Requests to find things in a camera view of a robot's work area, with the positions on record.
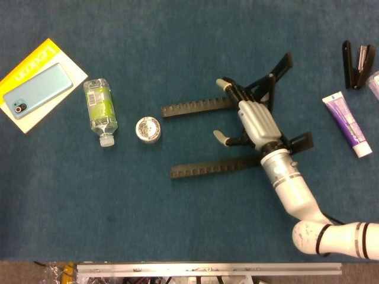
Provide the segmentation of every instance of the white robot arm segment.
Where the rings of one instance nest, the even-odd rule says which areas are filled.
[[[314,221],[300,221],[293,229],[292,238],[303,253],[342,253],[379,260],[379,224],[356,222],[327,226]]]

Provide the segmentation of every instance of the bottle label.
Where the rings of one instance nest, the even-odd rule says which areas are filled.
[[[86,93],[88,114],[90,120],[102,117],[115,118],[111,93],[106,87],[90,89]]]

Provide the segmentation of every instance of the yellow booklet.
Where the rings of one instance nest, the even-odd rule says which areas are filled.
[[[60,95],[41,105],[26,116],[15,119],[4,102],[3,96],[36,74],[59,63],[69,76],[72,87]],[[26,57],[11,73],[0,81],[0,108],[21,129],[23,133],[31,130],[56,105],[63,101],[79,84],[87,78],[87,74],[78,67],[61,49],[51,40],[45,40],[28,57]]]

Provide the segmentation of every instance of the light blue smartphone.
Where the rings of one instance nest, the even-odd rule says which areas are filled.
[[[56,63],[4,95],[4,101],[16,119],[20,119],[71,88],[63,67]]]

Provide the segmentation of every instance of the black stapler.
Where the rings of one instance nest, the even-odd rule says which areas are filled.
[[[346,88],[356,90],[364,86],[370,75],[375,58],[375,46],[360,46],[358,49],[358,66],[353,68],[351,59],[351,43],[345,40],[342,45],[343,68],[345,70]]]

